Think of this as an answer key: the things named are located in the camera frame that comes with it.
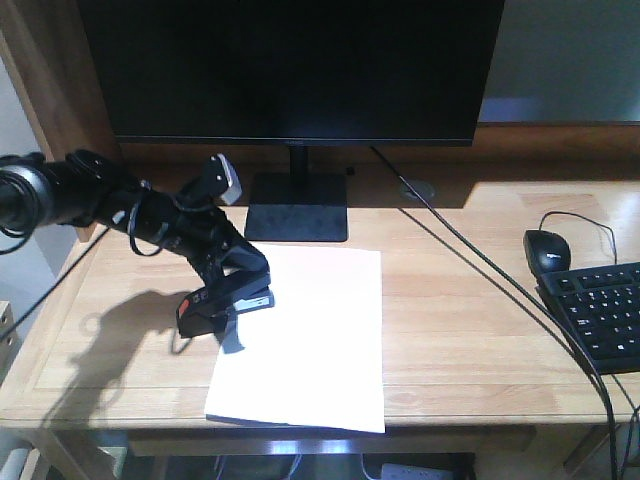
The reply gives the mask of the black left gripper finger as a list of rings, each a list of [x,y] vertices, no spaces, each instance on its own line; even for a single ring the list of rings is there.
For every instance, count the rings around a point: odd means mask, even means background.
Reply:
[[[218,294],[220,282],[224,279],[223,268],[217,264],[205,264],[197,268],[197,274],[204,284],[199,290],[199,300],[212,301]]]
[[[239,234],[226,241],[224,267],[227,278],[242,288],[267,288],[270,285],[270,267],[266,257]]]

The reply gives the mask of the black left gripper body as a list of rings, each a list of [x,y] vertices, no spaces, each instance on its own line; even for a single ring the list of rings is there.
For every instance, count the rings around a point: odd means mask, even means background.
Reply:
[[[226,241],[239,232],[215,204],[213,187],[214,174],[208,172],[174,194],[156,191],[146,181],[126,189],[124,232],[131,250],[144,257],[168,250],[196,270],[223,264]]]

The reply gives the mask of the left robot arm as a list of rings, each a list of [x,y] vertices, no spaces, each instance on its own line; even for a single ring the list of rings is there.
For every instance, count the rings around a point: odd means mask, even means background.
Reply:
[[[174,194],[155,190],[125,167],[92,151],[76,150],[48,162],[40,153],[1,160],[1,230],[28,237],[37,228],[102,224],[187,259],[210,297],[224,304],[269,295],[265,256],[251,245],[215,203],[240,196],[237,174],[222,154]]]

